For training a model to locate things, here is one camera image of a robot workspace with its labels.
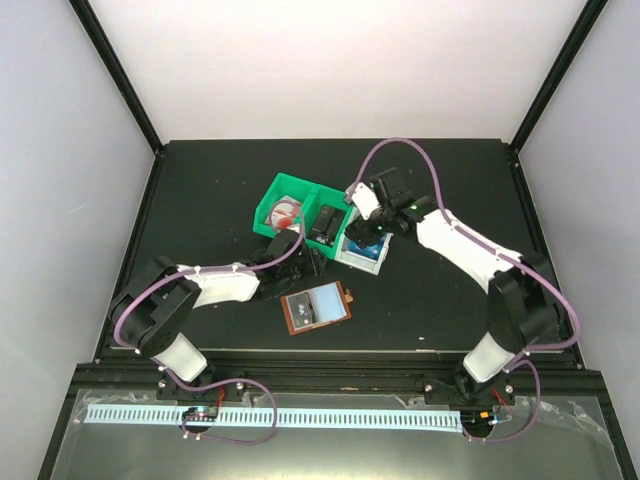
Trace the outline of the brown leather card holder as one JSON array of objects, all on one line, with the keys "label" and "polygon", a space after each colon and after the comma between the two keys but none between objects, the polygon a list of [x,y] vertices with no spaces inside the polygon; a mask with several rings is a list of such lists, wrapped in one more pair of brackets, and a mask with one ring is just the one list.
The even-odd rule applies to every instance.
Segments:
[{"label": "brown leather card holder", "polygon": [[[288,296],[300,292],[307,292],[310,294],[317,317],[317,323],[315,325],[312,325],[311,327],[294,331],[290,323],[286,299]],[[352,317],[350,310],[350,303],[352,301],[353,297],[351,295],[351,292],[349,290],[345,290],[340,281],[334,281],[310,289],[301,290],[296,293],[284,295],[280,298],[285,323],[290,335],[306,333],[308,331],[316,330],[350,319]]]}]

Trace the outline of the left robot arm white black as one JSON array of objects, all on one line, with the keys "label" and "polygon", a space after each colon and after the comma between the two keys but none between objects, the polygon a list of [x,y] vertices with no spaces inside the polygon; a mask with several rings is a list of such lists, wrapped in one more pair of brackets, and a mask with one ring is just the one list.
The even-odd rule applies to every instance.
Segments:
[{"label": "left robot arm white black", "polygon": [[191,312],[271,298],[302,278],[322,275],[327,261],[291,229],[232,264],[187,266],[160,256],[112,300],[108,318],[114,340],[169,370],[191,398],[205,398],[213,391],[215,376],[204,354],[183,333]]}]

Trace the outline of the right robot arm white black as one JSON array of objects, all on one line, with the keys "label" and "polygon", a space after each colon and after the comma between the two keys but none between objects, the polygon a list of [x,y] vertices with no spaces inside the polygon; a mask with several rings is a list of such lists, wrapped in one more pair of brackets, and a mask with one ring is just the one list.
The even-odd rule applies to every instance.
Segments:
[{"label": "right robot arm white black", "polygon": [[345,200],[358,210],[345,229],[358,247],[372,246],[386,234],[411,238],[454,264],[486,294],[486,331],[453,375],[451,388],[462,402],[479,402],[518,354],[557,326],[561,313],[550,291],[555,283],[548,260],[504,249],[466,228],[431,197],[416,197],[397,168],[352,184]]}]

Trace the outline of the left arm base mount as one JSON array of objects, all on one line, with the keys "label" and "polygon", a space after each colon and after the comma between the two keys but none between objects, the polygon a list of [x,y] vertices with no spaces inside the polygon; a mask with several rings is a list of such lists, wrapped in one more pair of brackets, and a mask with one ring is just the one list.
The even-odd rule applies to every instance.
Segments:
[{"label": "left arm base mount", "polygon": [[[158,382],[157,398],[160,400],[175,400],[178,402],[204,401],[213,403],[220,399],[226,401],[239,401],[245,390],[244,378],[246,371],[234,367],[207,367],[195,380],[185,382],[188,387],[198,388],[191,391],[180,387],[168,374],[164,373]],[[201,387],[217,383],[222,380],[235,378],[231,384],[216,387],[215,389],[201,390]]]}]

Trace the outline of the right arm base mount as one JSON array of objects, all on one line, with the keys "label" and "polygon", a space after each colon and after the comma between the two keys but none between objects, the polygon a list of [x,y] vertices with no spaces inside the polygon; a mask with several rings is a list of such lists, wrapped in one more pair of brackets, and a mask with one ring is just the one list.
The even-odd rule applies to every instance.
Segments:
[{"label": "right arm base mount", "polygon": [[426,372],[419,382],[428,404],[449,406],[490,407],[504,401],[515,403],[513,387],[504,373],[485,382],[474,380],[466,371]]}]

